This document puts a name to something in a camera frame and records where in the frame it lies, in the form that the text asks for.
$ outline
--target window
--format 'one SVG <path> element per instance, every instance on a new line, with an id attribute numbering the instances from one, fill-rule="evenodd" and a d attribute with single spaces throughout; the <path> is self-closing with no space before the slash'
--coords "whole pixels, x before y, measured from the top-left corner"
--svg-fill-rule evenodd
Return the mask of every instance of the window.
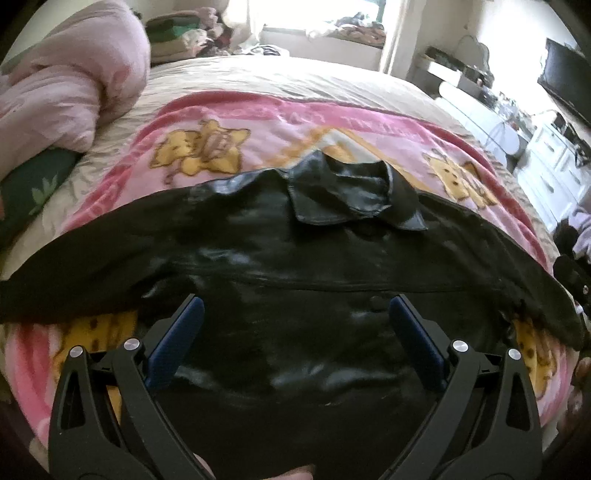
<path id="1" fill-rule="evenodd" d="M 281 0 L 268 0 L 265 25 L 274 28 L 312 30 L 319 24 L 352 17 L 357 12 L 369 20 L 381 21 L 386 0 L 298 0 L 290 2 L 296 8 L 286 8 Z"/>

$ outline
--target beige bed sheet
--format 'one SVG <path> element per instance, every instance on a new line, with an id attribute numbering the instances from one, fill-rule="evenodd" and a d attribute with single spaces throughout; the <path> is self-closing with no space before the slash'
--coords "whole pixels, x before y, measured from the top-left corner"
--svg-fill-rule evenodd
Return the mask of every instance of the beige bed sheet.
<path id="1" fill-rule="evenodd" d="M 92 191 L 139 127 L 150 121 L 167 102 L 204 90 L 328 100 L 399 113 L 440 125 L 481 148 L 464 127 L 418 88 L 382 73 L 316 60 L 270 56 L 193 59 L 165 64 L 152 69 L 148 85 L 134 108 L 97 133 L 92 149 L 7 252 L 1 278 L 8 278 L 54 238 L 66 216 Z M 492 155 L 488 158 L 506 188 L 531 218 L 548 260 L 553 262 L 558 252 L 548 230 L 515 178 Z"/>

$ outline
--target blue gripper pad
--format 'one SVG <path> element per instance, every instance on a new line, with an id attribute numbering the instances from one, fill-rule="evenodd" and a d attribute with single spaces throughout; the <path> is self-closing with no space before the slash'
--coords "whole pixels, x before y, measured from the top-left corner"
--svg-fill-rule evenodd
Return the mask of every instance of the blue gripper pad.
<path id="1" fill-rule="evenodd" d="M 447 388 L 446 359 L 401 297 L 390 301 L 390 323 L 426 390 L 442 393 Z"/>
<path id="2" fill-rule="evenodd" d="M 195 297 L 171 325 L 147 359 L 145 385 L 148 390 L 158 391 L 170 385 L 203 324 L 204 313 L 203 301 Z"/>

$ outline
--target white curtain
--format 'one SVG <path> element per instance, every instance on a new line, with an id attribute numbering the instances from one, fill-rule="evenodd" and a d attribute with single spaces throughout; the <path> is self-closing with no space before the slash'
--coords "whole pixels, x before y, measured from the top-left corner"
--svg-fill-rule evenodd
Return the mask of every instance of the white curtain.
<path id="1" fill-rule="evenodd" d="M 382 23 L 386 42 L 379 71 L 405 79 L 413 63 L 414 49 L 427 0 L 387 0 Z"/>
<path id="2" fill-rule="evenodd" d="M 267 0 L 229 0 L 222 15 L 223 22 L 234 29 L 230 49 L 241 45 L 254 46 L 259 43 L 265 25 L 265 3 Z"/>

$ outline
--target pink blanket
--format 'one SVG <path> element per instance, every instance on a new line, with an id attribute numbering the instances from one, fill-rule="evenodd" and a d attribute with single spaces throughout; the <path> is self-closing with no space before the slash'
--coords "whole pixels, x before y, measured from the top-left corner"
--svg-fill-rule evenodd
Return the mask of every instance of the pink blanket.
<path id="1" fill-rule="evenodd" d="M 150 44 L 123 2 L 72 15 L 0 79 L 0 180 L 52 145 L 85 152 L 97 124 L 129 111 L 150 71 Z"/>
<path id="2" fill-rule="evenodd" d="M 288 167 L 314 150 L 345 162 L 390 163 L 416 188 L 477 211 L 548 269 L 521 206 L 505 190 L 482 152 L 455 135 L 398 115 L 236 92 L 192 94 L 163 107 L 68 218 L 63 231 L 160 190 L 258 168 Z M 535 350 L 539 361 L 532 357 L 531 371 L 541 422 L 545 424 L 569 391 L 574 365 L 568 359 L 572 351 L 547 332 L 534 334 L 525 322 L 520 325 L 523 348 L 539 346 Z M 55 388 L 48 365 L 55 364 L 55 352 L 67 352 L 68 348 L 60 343 L 60 335 L 65 338 L 60 329 L 65 327 L 15 327 L 7 346 L 8 380 L 45 444 Z M 89 330 L 79 333 L 88 338 L 78 337 L 76 341 L 88 344 L 95 335 Z M 37 366 L 28 361 L 33 357 Z M 18 387 L 19 378 L 28 380 L 20 381 Z"/>

